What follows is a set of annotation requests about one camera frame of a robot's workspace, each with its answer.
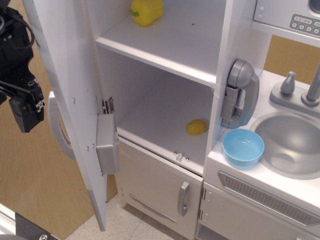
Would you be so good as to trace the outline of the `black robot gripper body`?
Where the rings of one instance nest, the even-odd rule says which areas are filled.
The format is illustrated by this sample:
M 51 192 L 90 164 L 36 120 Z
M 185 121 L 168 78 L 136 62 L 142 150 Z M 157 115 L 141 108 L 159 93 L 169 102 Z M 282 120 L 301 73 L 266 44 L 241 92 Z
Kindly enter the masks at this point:
M 36 77 L 29 70 L 35 35 L 18 10 L 0 7 L 0 102 L 26 96 L 34 103 L 44 99 Z

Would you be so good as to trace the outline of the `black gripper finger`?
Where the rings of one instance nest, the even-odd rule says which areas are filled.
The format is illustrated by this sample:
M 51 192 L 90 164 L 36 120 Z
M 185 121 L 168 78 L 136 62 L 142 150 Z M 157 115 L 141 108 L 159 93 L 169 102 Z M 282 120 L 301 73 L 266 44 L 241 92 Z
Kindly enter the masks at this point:
M 22 133 L 29 133 L 37 124 L 44 120 L 45 101 L 40 99 L 34 103 L 23 96 L 14 96 L 9 100 L 15 121 Z

